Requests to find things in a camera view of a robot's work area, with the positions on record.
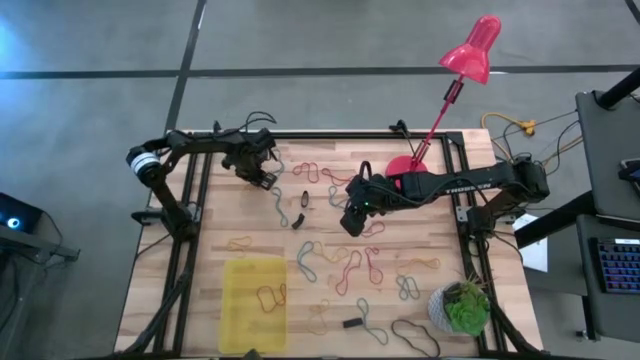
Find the red desk lamp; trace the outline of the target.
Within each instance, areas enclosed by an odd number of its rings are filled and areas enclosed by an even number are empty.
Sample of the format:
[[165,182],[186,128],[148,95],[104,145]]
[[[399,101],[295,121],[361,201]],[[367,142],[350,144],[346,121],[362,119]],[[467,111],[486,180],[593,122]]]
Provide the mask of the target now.
[[403,155],[391,160],[385,171],[386,176],[427,170],[423,159],[430,148],[431,140],[441,120],[461,93],[464,80],[470,79],[482,85],[488,83],[490,77],[489,53],[501,32],[501,27],[502,23],[498,16],[483,15],[476,21],[465,42],[449,50],[439,60],[441,66],[456,73],[458,78],[453,80],[449,86],[438,117],[418,148],[413,151],[412,155]]

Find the white pot with succulent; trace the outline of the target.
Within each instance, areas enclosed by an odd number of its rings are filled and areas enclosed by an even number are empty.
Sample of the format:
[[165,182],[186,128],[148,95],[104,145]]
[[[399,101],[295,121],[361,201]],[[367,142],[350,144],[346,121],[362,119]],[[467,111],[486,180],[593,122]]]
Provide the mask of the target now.
[[427,310],[431,322],[440,330],[477,337],[489,320],[490,302],[477,284],[452,282],[430,295]]

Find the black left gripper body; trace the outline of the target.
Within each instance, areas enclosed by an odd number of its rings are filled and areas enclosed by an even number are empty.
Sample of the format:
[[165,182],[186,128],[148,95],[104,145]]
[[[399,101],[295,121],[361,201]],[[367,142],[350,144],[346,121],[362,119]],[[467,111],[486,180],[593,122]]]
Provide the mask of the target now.
[[229,140],[232,145],[222,160],[222,166],[227,170],[233,167],[237,173],[258,172],[262,163],[274,154],[276,147],[275,139],[267,128],[255,133],[236,132],[229,136]]

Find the backlit keyboard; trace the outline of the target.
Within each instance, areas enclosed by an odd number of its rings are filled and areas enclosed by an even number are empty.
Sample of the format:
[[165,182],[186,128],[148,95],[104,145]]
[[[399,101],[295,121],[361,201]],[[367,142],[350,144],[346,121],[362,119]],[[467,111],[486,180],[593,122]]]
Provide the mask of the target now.
[[605,293],[640,295],[640,239],[596,238],[594,250]]

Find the yellow translucent plastic bin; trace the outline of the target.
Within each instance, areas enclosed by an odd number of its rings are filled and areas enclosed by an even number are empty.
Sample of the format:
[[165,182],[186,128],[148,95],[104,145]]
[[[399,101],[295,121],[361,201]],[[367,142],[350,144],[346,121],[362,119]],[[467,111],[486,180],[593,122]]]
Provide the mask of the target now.
[[239,354],[283,353],[287,349],[287,301],[264,313],[256,297],[261,286],[287,286],[287,261],[281,257],[228,260],[224,265],[218,349]]

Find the black device with blue light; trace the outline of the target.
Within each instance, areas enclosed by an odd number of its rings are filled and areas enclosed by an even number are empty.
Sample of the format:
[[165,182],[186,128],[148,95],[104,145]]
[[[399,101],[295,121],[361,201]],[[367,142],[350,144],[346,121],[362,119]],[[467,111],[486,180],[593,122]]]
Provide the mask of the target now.
[[36,234],[42,214],[40,208],[0,192],[0,246],[45,248]]

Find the black diagonal desk bar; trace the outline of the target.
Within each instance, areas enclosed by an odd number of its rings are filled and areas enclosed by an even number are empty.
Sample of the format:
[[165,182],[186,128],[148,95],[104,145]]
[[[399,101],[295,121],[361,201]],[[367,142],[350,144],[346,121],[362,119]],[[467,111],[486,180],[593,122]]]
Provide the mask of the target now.
[[579,215],[595,214],[592,192],[585,192],[563,206],[516,230],[514,232],[516,244],[519,248],[524,248],[573,224]]

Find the black pole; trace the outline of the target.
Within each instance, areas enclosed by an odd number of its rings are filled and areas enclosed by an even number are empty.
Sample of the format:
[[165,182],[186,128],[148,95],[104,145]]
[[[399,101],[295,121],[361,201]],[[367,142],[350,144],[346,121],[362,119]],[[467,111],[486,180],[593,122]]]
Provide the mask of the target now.
[[640,67],[632,71],[606,92],[596,96],[596,103],[603,109],[610,109],[640,87]]

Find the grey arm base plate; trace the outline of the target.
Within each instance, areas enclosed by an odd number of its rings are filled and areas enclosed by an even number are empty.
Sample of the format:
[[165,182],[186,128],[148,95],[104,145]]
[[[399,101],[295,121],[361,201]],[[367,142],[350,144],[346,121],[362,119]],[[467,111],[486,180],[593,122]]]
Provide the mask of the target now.
[[[468,221],[468,212],[471,210],[471,206],[456,206],[455,207],[455,216],[456,220],[459,222],[467,222]],[[523,210],[515,210],[505,215],[499,217],[497,222],[499,224],[513,224],[518,218],[524,215],[525,212]]]

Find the black handheld device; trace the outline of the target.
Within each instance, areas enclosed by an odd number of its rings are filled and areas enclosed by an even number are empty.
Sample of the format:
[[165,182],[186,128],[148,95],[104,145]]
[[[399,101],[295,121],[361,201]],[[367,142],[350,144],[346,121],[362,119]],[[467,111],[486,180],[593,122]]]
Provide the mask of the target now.
[[640,158],[622,160],[618,177],[628,182],[640,183]]

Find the dark grey desk panel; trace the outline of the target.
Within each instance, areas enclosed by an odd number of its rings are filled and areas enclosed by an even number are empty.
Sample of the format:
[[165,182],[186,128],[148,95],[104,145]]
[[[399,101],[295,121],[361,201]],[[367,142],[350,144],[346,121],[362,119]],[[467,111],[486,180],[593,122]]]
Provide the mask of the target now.
[[592,92],[575,101],[596,212],[640,222],[640,194],[618,176],[623,160],[640,159],[640,103],[627,97],[606,110]]

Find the dark grey keyboard shelf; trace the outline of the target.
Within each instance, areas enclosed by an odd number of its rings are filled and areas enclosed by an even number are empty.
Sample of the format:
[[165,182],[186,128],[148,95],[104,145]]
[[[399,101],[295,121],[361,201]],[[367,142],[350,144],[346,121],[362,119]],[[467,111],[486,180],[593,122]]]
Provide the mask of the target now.
[[582,269],[587,294],[583,297],[587,332],[640,343],[640,295],[605,293],[596,270],[596,238],[640,239],[640,232],[606,225],[596,217],[580,215],[576,220]]

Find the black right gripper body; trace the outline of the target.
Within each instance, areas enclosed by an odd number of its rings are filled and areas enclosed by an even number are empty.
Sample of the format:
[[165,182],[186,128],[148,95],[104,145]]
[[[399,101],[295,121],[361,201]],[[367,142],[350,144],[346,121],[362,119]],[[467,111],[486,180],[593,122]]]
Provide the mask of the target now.
[[356,175],[345,191],[348,194],[345,214],[374,215],[400,209],[400,191],[395,181],[381,174],[368,179]]

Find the white paper sheet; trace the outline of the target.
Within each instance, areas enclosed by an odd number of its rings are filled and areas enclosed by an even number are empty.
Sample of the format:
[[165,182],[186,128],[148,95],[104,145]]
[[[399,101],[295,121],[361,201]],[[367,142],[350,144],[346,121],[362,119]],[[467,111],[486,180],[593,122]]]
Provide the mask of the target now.
[[[514,231],[521,229],[522,227],[537,220],[537,217],[528,213],[523,214],[515,220],[512,224]],[[543,238],[530,245],[521,247],[519,252],[523,259],[523,266],[525,268],[539,271],[542,273],[548,272],[548,239]]]

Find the grey metal stand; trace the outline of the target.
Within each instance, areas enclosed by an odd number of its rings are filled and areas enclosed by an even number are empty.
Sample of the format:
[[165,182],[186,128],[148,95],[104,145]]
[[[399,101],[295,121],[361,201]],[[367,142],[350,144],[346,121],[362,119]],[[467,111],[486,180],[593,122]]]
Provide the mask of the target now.
[[0,240],[10,245],[44,251],[49,256],[57,255],[66,261],[76,261],[80,254],[79,249],[69,248],[61,243],[55,244],[36,235],[15,231],[4,226],[0,226]]

